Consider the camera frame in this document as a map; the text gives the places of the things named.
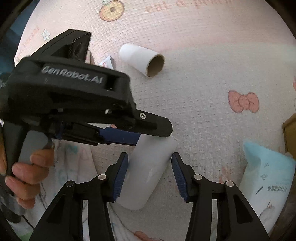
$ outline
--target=human hand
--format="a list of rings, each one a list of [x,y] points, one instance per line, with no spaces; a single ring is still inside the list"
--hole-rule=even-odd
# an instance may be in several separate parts
[[[54,163],[54,150],[38,150],[30,156],[32,164],[17,162],[12,166],[13,174],[5,177],[6,185],[15,193],[17,202],[25,209],[35,205],[35,196],[40,193],[40,182],[49,173]],[[7,169],[6,154],[2,133],[0,133],[0,174],[5,175]]]

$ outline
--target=blue rubber tip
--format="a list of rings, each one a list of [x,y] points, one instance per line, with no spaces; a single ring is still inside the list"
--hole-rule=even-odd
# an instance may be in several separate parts
[[[173,172],[174,172],[175,180],[179,189],[180,196],[186,202],[188,200],[187,184],[186,184],[186,180],[184,178],[183,172],[181,170],[181,167],[179,166],[179,163],[175,155],[172,155],[172,168],[173,168]]]
[[[120,169],[114,181],[114,192],[113,192],[114,201],[116,201],[116,199],[120,196],[120,192],[122,189],[124,178],[126,176],[127,169],[128,169],[128,155],[125,154],[123,161],[121,163]]]

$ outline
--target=cardboard tube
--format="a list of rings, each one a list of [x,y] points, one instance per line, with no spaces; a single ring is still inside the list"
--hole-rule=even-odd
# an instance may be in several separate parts
[[[125,44],[119,50],[123,61],[140,71],[147,77],[156,76],[165,63],[165,58],[160,53],[134,44]]]
[[[142,134],[129,157],[128,170],[117,203],[130,210],[145,206],[177,148],[173,136]]]

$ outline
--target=brown box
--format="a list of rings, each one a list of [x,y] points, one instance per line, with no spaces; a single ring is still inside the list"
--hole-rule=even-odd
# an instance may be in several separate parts
[[[296,113],[283,123],[286,152],[296,159]]]

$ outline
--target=bow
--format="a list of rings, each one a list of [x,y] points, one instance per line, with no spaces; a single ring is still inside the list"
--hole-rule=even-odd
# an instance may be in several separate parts
[[[237,91],[231,90],[228,92],[228,102],[235,113],[242,113],[243,110],[256,113],[259,110],[259,99],[253,92],[241,95]]]

